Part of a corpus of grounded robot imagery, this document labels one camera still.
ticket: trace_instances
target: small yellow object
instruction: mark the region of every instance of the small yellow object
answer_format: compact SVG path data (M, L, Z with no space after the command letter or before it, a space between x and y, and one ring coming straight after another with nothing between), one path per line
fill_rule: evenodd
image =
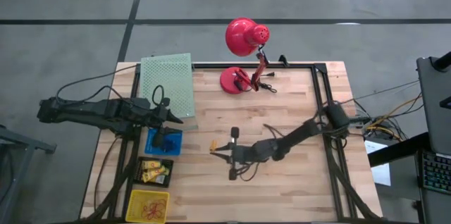
M143 161L142 162L142 169L147 170L151 168L160 168L161 162L160 161Z
M134 189L128 202L127 222L160 223L166 222L169 193Z
M149 182L150 180L154 179L157 175L164 173L165 170L166 170L166 168L164 166L162 166L160 168L155 168L155 169L148 170L147 172L143 172L142 180L144 182Z
M169 169L165 166L164 166L164 172L162 173L162 175L169 175Z
M152 178L150 177L150 174L149 174L148 172L144 172L144 173L142 174L142 180L143 180L144 182L149 182L149 181L152 180Z
M214 152L216 150L217 146L218 146L218 142L216 142L216 140L212 141L210 144L210 153Z

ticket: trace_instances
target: black cable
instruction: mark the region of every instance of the black cable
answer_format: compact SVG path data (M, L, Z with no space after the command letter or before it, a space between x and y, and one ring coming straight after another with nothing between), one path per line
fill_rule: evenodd
M241 168L238 168L236 174L242 175L242 174L246 173L250 169L252 164L254 164L254 163L249 163L249 164L242 166Z
M334 139L332 142L335 142L337 144L338 140L344 140L345 143L343 144L343 149L347 146L347 138L336 138ZM333 144L330 144L330 147L332 147L332 149L337 150L337 147L334 147Z
M108 151L106 152L106 155L104 157L104 160L101 163L101 167L100 167L100 171L99 171L99 176L97 177L97 181L96 181L96 186L94 188L94 211L96 211L97 208L97 189L99 188L99 182L100 182L100 177L101 177L101 173L104 171L105 168L105 164L106 161L108 160L108 156L111 153L111 150L113 149L114 144L116 143L116 141L120 139L120 137L116 137L113 141L113 143L111 143L110 148L108 149Z
M405 83L405 84L402 84L402 85L399 85L399 86L396 86L396 87L391 87L391 88L389 88L389 89L384 89L384 90L381 90L381 91L378 91L378 92L374 92L373 94L367 94L367 95L364 95L364 96L362 96L362 97L357 97L357 98L349 99L349 100L347 100L347 101L342 102L341 104L346 104L346 103L348 103L348 102L350 102L350 101L360 100L360 99L363 99L363 98L366 98L366 97L370 97L370 96L373 96L373 95L376 95L376 94L384 93L384 92L386 92L386 91L394 90L394 89L397 89L397 88L400 88L400 87L404 87L404 86L407 86L407 85L410 85L410 84L413 84L413 83L417 83L418 81L419 81L419 80L415 80L415 81L413 81L413 82Z
M1 196L0 199L0 206L3 203L3 200L6 198L6 195L8 195L9 190L11 189L11 186L13 186L13 182L14 182L14 167L13 167L13 156L11 154L11 151L9 149L6 149L6 155L9 159L9 172L10 172L10 176L11 176L11 180L9 182L8 187L6 188L5 193L3 194L3 196Z
M275 72L271 72L271 73L267 73L265 75L260 75L260 77L262 77L262 76L274 77L274 76L276 76L276 73Z
M334 130L322 130L321 133L328 136L336 136L347 130L347 125Z
M109 86L108 86L108 85L105 85L105 86L101 87L99 90L97 90L92 96L87 97L87 98L84 98L84 99L81 99L81 100L78 100L78 101L76 101L75 103L66 104L65 106L81 104L81 103L84 102L84 101L89 101L90 99L93 99L96 95L98 95L102 90L104 90L104 89L106 89L106 88L109 88ZM59 97L56 98L56 101L57 101L58 103L60 103L60 102L59 102L59 101L60 101Z
M397 118L397 117L399 117L399 116L407 115L407 114L413 113L413 112L415 112L415 111L418 111L419 109L421 109L421 108L423 108L423 107L424 107L424 104L422 104L420 107L414 109L413 111L406 111L406 112L403 112L403 113L401 113L401 114L388 116L387 118Z
M87 100L89 100L89 99L95 97L98 93L100 93L101 90L106 89L106 88L107 88L107 89L110 89L114 94L116 94L116 95L119 97L119 99L121 99L122 101L126 102L127 104L130 104L131 106L134 106L134 107L137 107L137 108L144 109L144 110L146 110L146 111L149 111L149 110L150 110L149 108L139 106L139 105L133 103L132 101L125 99L125 98L124 98L121 94L119 94L114 88L112 88L112 87L110 87L110 86L108 86L108 85L105 85L105 86L101 87L99 90L97 90L97 92L96 92L95 94L93 94L92 96L90 96L90 97L88 97L88 98L85 98L85 99L83 99L83 100L76 101L75 103L66 104L65 106L76 105L76 104L79 104L79 103L81 103L81 102L87 101ZM150 113L149 115L152 116L153 119L159 119L157 116L155 116L155 115L152 114L152 113Z
M270 84L266 84L266 83L260 82L260 83L259 83L259 86L260 86L262 89L267 89L267 90L269 90L270 92L277 93L277 89L274 89L274 88L273 88L273 85L270 85Z
M274 127L268 125L268 124L263 124L264 127L268 128L268 130L273 134L274 139L277 139L276 135L274 134L274 132L277 132L277 134L279 134L281 137L284 137L285 135L280 132L279 130L275 129Z
M362 137L362 138L364 138L364 139L365 139L365 135L360 135L360 134L358 134L358 133L350 133L350 135L354 135L354 136L360 136L360 137Z
M128 67L126 67L126 68L122 68L122 69L116 70L116 71L114 71L114 72L112 72L112 73L107 73L107 74L104 74L104 75L99 75L99 76L94 76L94 77L88 77L88 78L85 78L85 79L76 80L76 81L74 81L74 82L68 83L68 84L66 84L66 85L64 85L64 86L62 86L62 87L60 87L60 89L58 89L58 91L56 92L56 96L55 96L55 97L56 97L56 101L57 101L58 103L60 103L59 93L61 92L61 90L65 89L65 88L67 88L67 87L69 87L69 86L75 85L75 84L80 83L80 82L85 82L85 81L88 81L88 80L96 80L96 79L99 79L99 78L101 78L101 77L106 77L106 76L114 75L114 74L116 74L116 73L118 73L118 72L120 72L120 71L123 71L123 70L127 70L127 69L130 69L130 68L137 67L138 65L139 65L139 64L135 64L135 65L133 65L133 66L128 66ZM85 98L85 99L83 99L83 100L86 101L86 100L89 100L89 99L95 97L100 91L101 91L101 90L97 91L96 94L93 94L92 96L90 96L90 97L88 97L88 98Z
M354 103L355 104L357 104L358 105L358 107L363 111L363 112L365 112L366 114L368 114L368 111L366 111L366 109L356 100L356 99L354 99L353 100L354 101Z
M257 163L257 165L255 166L254 173L252 174L252 176L251 176L250 178L244 179L244 178L242 177L242 174L240 174L241 180L243 180L243 181L245 181L245 182L249 182L250 180L252 180L252 178L254 178L255 175L257 174L257 171L258 171L258 169L259 169L259 165L260 165L260 163Z
M156 102L155 102L155 92L156 92L156 90L157 90L158 88L161 89L161 99L160 99L160 102L159 102L159 103L156 103ZM158 86L155 87L154 92L152 93L152 102L155 104L155 106L158 106L159 104L161 104L161 101L163 100L163 98L164 98L164 88L163 88L163 86L158 85Z
M414 108L414 105L416 103L416 101L418 101L418 99L421 97L421 92L418 94L418 96L415 98L414 103L405 111L405 112L409 112L412 108Z
M388 127L386 127L386 126L378 125L378 127L382 127L382 128L385 128L386 130L388 130L390 133L388 133L388 132L386 132L386 131L383 131L383 130L379 130L379 132L382 132L382 133L385 134L385 135L389 135L389 136L390 136L390 140L394 140L394 138L395 138L395 132L393 132L390 128L388 128Z
M393 122L394 120L396 120L396 118L387 118L387 122L390 123L396 129L397 134L401 138L404 137L404 140L409 139L408 136L401 130L400 124L397 122L397 120Z

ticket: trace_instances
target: wooden tabletop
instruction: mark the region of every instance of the wooden tabletop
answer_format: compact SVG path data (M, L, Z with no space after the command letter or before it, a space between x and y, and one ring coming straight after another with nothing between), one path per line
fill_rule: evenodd
M345 64L325 63L333 98L337 101L351 99ZM119 63L118 69L133 64ZM276 94L265 89L239 95L226 94L219 85L221 70L196 69L193 72L199 129L184 132L180 156L164 157L175 161L169 188L133 187L169 192L171 199L167 221L336 220L322 136L309 138L293 147L282 161L270 160L261 164L257 175L249 182L240 179L229 181L229 165L209 154L211 141L215 139L219 146L226 144L233 126L240 128L238 143L251 145L257 140L271 137L271 133L263 127L264 123L288 133L315 114L317 107L310 70L286 68L266 69L266 72L276 73L275 77L262 78L262 82L278 90ZM124 97L130 96L133 76L134 68L117 73L113 88ZM346 105L345 110L349 116L355 113L351 103ZM146 138L147 130L143 130L140 156L148 156L144 154ZM101 132L81 217L93 212L94 185L113 140L111 132ZM370 209L382 216L364 142L359 137L348 137L347 140L345 154L352 186ZM113 184L120 144L118 140L106 162L97 193L98 204ZM251 171L243 176L250 176ZM342 188L340 195L345 207ZM123 197L123 193L120 193L116 211L118 215Z

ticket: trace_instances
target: pegboard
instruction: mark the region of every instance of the pegboard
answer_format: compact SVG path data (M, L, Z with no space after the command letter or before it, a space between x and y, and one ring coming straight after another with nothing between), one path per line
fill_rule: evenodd
M140 96L151 106L156 86L164 88L164 96L171 99L169 108L178 118L195 116L192 84L191 54L174 54L141 58ZM155 102L161 100L161 90L155 93Z

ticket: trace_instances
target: gray floor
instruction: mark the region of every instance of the gray floor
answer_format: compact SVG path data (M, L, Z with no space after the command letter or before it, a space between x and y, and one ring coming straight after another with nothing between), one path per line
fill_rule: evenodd
M0 20L127 19L133 0L0 0ZM451 18L451 0L141 0L138 19L148 18ZM269 25L268 57L291 61L345 61L355 97L417 79L415 59L450 50L451 25ZM228 52L225 25L134 26L125 61L190 52L193 61L252 61ZM37 153L20 194L14 223L75 220L99 131L89 126L46 125L36 119L40 99L67 82L112 71L125 25L0 25L0 124L55 142L53 156ZM74 86L63 97L85 97L111 77ZM380 115L419 87L362 99ZM426 130L422 111L399 119L403 130ZM393 187L403 187L402 165L392 165ZM378 187L384 216L416 220L414 193Z

